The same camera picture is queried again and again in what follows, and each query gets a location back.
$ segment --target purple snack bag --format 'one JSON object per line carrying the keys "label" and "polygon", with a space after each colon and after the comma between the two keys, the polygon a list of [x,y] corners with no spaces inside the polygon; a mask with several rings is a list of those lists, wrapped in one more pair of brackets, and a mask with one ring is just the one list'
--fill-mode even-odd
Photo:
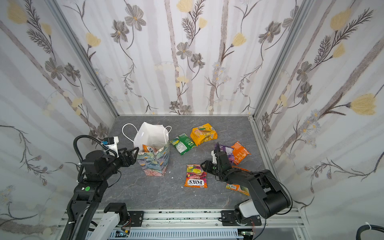
{"label": "purple snack bag", "polygon": [[220,151],[227,153],[227,157],[228,157],[228,160],[229,160],[230,163],[233,163],[235,161],[235,156],[232,153],[233,152],[233,148],[228,147],[228,146],[220,145]]}

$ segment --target white bag handle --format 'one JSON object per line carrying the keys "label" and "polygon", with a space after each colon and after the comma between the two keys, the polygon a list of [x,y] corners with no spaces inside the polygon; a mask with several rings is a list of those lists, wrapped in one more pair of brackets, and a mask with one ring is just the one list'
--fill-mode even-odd
{"label": "white bag handle", "polygon": [[128,138],[131,142],[133,142],[132,139],[130,139],[129,137],[127,137],[127,135],[124,134],[124,127],[127,126],[127,125],[132,125],[132,126],[136,129],[136,132],[139,132],[139,131],[137,130],[137,128],[135,127],[135,125],[133,125],[132,123],[127,123],[127,124],[125,124],[125,125],[121,128],[121,132],[122,132],[122,134],[124,135],[124,137]]}
{"label": "white bag handle", "polygon": [[167,127],[170,127],[170,130],[168,131],[168,133],[172,130],[172,127],[171,126],[166,126],[163,130],[163,133],[164,133],[164,141],[167,143],[167,139],[166,139],[166,133],[165,133],[165,130],[167,129]]}

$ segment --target lemon illustration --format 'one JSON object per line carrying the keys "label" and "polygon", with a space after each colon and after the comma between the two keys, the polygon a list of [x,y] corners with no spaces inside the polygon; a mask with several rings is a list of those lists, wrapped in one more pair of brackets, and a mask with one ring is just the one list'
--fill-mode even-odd
{"label": "lemon illustration", "polygon": [[194,173],[196,173],[196,174],[200,174],[200,173],[201,173],[201,170],[195,168],[192,172],[194,172]]}

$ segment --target green snack bag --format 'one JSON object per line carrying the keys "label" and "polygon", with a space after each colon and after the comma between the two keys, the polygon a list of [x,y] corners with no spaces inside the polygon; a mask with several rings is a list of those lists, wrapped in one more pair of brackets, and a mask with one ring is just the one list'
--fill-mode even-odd
{"label": "green snack bag", "polygon": [[170,141],[176,147],[180,155],[196,147],[196,144],[185,134],[182,133]]}

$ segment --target mounting plate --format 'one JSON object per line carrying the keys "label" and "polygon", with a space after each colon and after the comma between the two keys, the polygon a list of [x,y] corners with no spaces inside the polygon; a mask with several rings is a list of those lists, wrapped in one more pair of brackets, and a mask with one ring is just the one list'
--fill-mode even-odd
{"label": "mounting plate", "polygon": [[131,227],[141,227],[144,211],[129,211],[131,217]]}
{"label": "mounting plate", "polygon": [[244,224],[240,224],[236,221],[235,211],[223,210],[221,211],[221,218],[219,220],[223,223],[223,226],[252,226],[252,221],[255,226],[261,226],[262,222],[260,216],[252,216],[245,220]]}

